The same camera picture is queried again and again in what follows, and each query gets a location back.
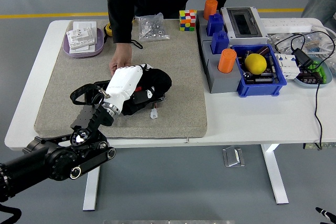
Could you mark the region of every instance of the yellow floor line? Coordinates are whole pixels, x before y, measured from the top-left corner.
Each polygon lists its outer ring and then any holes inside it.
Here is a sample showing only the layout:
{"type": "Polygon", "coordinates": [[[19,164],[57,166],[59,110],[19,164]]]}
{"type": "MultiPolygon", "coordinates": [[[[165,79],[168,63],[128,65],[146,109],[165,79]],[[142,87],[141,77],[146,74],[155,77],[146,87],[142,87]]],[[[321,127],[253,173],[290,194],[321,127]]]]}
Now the yellow floor line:
{"type": "Polygon", "coordinates": [[[259,13],[300,13],[304,8],[258,9],[259,13]]]}
{"type": "MultiPolygon", "coordinates": [[[[258,9],[258,12],[260,12],[260,13],[296,13],[296,12],[303,12],[303,8],[258,9]]],[[[6,19],[6,18],[90,17],[90,16],[108,16],[108,13],[9,14],[9,15],[0,15],[0,19],[6,19]]]]}
{"type": "Polygon", "coordinates": [[[11,14],[0,15],[0,19],[5,18],[55,18],[55,17],[89,17],[107,16],[108,13],[44,13],[44,14],[11,14]]]}

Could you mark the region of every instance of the human hand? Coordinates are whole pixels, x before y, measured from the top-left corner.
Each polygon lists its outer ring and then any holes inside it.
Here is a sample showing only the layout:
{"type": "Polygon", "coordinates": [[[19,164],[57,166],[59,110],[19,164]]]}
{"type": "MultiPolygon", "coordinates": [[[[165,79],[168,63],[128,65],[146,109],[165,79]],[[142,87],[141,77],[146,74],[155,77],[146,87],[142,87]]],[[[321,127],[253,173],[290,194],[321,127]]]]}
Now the human hand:
{"type": "Polygon", "coordinates": [[[116,43],[116,45],[116,51],[109,63],[112,76],[118,68],[130,66],[132,60],[132,47],[130,43],[116,43]]]}

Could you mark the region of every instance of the gray floor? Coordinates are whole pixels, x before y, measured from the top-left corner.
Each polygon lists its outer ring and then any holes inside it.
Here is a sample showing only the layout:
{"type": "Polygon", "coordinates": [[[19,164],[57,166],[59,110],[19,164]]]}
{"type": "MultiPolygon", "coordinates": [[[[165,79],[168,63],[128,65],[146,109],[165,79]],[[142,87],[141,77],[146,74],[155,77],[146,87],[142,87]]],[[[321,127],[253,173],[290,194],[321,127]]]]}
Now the gray floor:
{"type": "MultiPolygon", "coordinates": [[[[187,8],[202,9],[205,0],[187,8]]],[[[226,6],[304,8],[307,0],[228,0],[226,6]]],[[[0,15],[106,12],[106,0],[0,0],[0,15]]],[[[299,17],[300,13],[261,13],[299,17]]],[[[0,162],[21,156],[3,142],[50,22],[0,19],[0,162]]],[[[241,146],[246,166],[225,168],[222,146],[120,149],[102,166],[97,210],[82,212],[86,176],[42,183],[5,205],[23,211],[18,223],[103,223],[104,220],[221,219],[236,223],[319,223],[319,206],[336,212],[335,149],[275,151],[290,204],[276,205],[260,146],[241,146]]],[[[10,215],[0,214],[0,221],[10,215]]]]}

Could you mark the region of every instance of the rubik's cube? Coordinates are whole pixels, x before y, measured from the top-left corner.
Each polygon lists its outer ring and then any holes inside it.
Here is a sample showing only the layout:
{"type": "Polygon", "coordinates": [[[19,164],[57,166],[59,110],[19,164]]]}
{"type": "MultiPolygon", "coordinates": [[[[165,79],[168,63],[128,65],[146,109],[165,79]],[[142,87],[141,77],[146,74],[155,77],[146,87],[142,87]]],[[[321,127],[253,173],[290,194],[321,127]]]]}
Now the rubik's cube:
{"type": "Polygon", "coordinates": [[[196,24],[196,10],[180,11],[180,31],[194,31],[196,24]]]}

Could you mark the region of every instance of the white table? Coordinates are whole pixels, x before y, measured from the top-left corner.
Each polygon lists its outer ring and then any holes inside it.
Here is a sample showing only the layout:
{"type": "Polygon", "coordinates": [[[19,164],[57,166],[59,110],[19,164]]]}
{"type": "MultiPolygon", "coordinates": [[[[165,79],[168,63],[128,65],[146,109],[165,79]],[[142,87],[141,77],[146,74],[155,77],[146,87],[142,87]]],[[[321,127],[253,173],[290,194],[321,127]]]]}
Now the white table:
{"type": "MultiPolygon", "coordinates": [[[[310,20],[321,25],[317,19],[310,20]]],[[[57,20],[49,25],[5,137],[5,144],[12,150],[21,150],[37,136],[35,119],[69,22],[57,20]]],[[[288,81],[278,97],[239,98],[236,92],[210,94],[204,76],[208,123],[204,137],[159,140],[110,138],[109,142],[115,148],[261,144],[276,202],[285,204],[288,199],[274,149],[283,143],[318,142],[320,129],[314,117],[315,93],[315,88],[305,89],[288,81]]],[[[319,90],[318,95],[318,116],[323,124],[324,142],[336,142],[336,127],[331,120],[336,114],[334,97],[336,82],[333,79],[319,90]]],[[[99,168],[88,175],[84,210],[95,208],[98,176],[99,168]]]]}

